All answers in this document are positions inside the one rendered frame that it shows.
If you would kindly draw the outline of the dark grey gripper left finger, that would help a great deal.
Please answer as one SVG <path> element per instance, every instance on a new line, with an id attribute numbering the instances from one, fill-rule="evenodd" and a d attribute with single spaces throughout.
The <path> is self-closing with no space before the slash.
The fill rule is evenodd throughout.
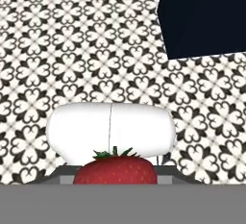
<path id="1" fill-rule="evenodd" d="M 60 166 L 50 176 L 36 180 L 36 183 L 43 185 L 72 185 L 74 175 L 78 169 L 79 166 Z"/>

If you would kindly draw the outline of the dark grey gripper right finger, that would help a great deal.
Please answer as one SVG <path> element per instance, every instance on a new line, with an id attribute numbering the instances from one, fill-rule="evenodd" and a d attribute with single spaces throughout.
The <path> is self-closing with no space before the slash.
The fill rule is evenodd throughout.
<path id="1" fill-rule="evenodd" d="M 200 185 L 201 182 L 183 175 L 174 165 L 156 165 L 159 185 Z"/>

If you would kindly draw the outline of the white rounded object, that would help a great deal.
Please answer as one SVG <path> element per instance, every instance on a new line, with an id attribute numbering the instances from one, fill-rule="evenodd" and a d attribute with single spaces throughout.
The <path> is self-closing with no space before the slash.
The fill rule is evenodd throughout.
<path id="1" fill-rule="evenodd" d="M 51 147 L 69 165 L 84 165 L 97 152 L 153 159 L 171 151 L 175 126 L 162 108 L 138 104 L 72 103 L 56 108 L 46 127 Z"/>

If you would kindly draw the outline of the red strawberry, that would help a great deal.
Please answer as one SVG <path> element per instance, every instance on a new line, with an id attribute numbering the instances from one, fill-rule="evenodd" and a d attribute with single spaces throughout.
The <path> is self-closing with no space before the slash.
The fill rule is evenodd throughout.
<path id="1" fill-rule="evenodd" d="M 95 151 L 93 162 L 82 166 L 75 174 L 74 185 L 156 185 L 158 175 L 154 166 L 137 153 L 130 155 L 132 147 L 118 154 Z"/>

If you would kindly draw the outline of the dark navy cabinet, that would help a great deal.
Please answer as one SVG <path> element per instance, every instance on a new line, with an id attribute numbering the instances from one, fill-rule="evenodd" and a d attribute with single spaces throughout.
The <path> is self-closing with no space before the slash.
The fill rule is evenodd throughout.
<path id="1" fill-rule="evenodd" d="M 246 51 L 246 0 L 160 0 L 170 60 Z"/>

